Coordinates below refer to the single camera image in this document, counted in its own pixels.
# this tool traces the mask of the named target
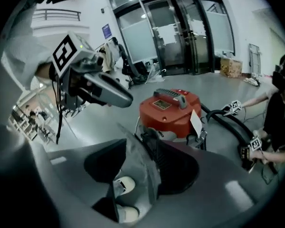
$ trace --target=glass door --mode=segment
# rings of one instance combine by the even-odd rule
[[[212,64],[209,60],[209,36],[205,24],[201,18],[200,8],[196,0],[177,0],[189,30],[188,41],[192,60],[194,61],[194,73],[203,74],[211,72]]]
[[[193,68],[192,60],[185,57],[186,42],[171,0],[149,2],[145,8],[154,32],[161,69],[166,69],[162,75],[188,73],[188,68]]]

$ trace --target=cardboard box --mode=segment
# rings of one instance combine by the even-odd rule
[[[231,58],[220,59],[220,73],[228,78],[239,78],[242,76],[242,62]]]

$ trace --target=gray handle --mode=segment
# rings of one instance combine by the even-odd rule
[[[165,95],[165,96],[169,96],[173,99],[177,99],[179,104],[180,104],[180,109],[184,109],[187,107],[187,101],[185,96],[176,93],[174,91],[171,91],[169,89],[157,89],[154,91],[153,93],[154,96],[159,96],[159,95]]]

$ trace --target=blue sign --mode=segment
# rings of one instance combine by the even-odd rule
[[[112,36],[109,24],[103,26],[103,33],[105,39],[108,39],[110,36]]]

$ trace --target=vacuum hose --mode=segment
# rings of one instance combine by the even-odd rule
[[[228,129],[230,132],[233,133],[233,135],[238,139],[239,143],[241,146],[246,146],[247,142],[243,139],[243,137],[238,133],[237,130],[235,130],[229,123],[225,122],[223,119],[219,118],[217,116],[217,114],[223,115],[226,112],[221,111],[221,110],[214,110],[214,111],[210,111],[205,105],[201,104],[201,108],[204,112],[207,113],[206,119],[209,122],[209,119],[212,117],[214,120],[216,120],[218,123],[220,123],[222,126],[224,126],[226,129]],[[226,116],[227,118],[233,120],[234,122],[236,122],[238,125],[240,125],[244,131],[247,133],[247,135],[249,136],[249,138],[253,137],[252,132],[237,118],[235,118],[234,116],[228,115]],[[204,145],[204,149],[206,148],[206,140],[203,143]]]

